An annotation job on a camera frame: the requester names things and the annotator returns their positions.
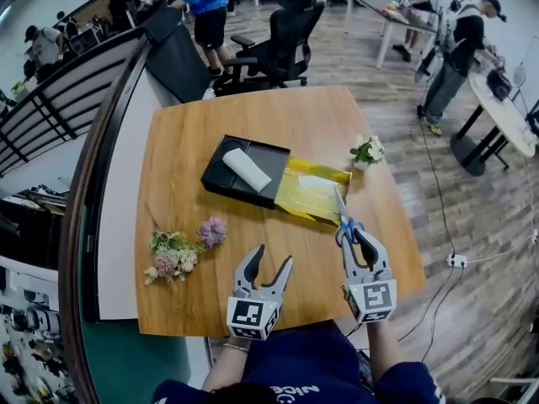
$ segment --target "purple flower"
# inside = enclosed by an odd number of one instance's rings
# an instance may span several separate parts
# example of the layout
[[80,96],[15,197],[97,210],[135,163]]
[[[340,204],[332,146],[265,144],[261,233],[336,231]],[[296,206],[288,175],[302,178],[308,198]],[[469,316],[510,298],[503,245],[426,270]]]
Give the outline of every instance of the purple flower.
[[174,274],[177,264],[178,262],[164,252],[158,253],[155,257],[155,267],[161,275]]
[[227,224],[219,217],[210,217],[208,221],[202,221],[200,229],[196,233],[202,237],[206,248],[210,249],[214,244],[225,241]]

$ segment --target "black tray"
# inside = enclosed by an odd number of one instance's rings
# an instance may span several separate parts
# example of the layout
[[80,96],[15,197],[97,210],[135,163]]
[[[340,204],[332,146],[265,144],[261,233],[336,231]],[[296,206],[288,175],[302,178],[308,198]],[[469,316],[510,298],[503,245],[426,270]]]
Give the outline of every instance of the black tray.
[[[260,193],[251,189],[222,161],[222,157],[227,152],[236,148],[243,150],[271,178],[271,182]],[[201,181],[209,192],[273,209],[289,156],[290,150],[287,148],[224,135],[213,153]]]

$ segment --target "power strip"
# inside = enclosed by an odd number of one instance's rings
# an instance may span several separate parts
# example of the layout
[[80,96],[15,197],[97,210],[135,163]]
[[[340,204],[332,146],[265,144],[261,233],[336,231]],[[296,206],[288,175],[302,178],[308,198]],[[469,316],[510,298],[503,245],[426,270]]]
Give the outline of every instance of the power strip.
[[450,254],[447,256],[447,266],[449,268],[465,268],[468,265],[467,257],[461,254]]

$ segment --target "white round table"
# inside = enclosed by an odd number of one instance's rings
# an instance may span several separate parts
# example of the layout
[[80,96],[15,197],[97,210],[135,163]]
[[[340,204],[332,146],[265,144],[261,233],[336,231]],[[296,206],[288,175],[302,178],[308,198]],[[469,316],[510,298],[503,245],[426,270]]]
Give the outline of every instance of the white round table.
[[[468,81],[478,98],[479,106],[466,124],[451,135],[451,151],[462,167],[475,177],[483,175],[484,163],[493,154],[498,154],[508,142],[523,156],[533,157],[536,152],[535,136],[515,104],[509,98],[504,101],[495,98],[483,75],[470,73]],[[487,112],[495,127],[476,144],[467,136],[467,132],[483,111]]]

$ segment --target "bracelet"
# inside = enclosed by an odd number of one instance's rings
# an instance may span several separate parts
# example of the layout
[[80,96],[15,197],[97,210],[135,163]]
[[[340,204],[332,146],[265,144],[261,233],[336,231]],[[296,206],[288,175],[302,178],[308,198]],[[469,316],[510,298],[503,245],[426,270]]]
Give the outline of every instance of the bracelet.
[[248,350],[246,348],[235,346],[234,344],[230,344],[230,343],[224,343],[222,347],[235,348],[236,350],[241,350],[244,353],[248,353]]

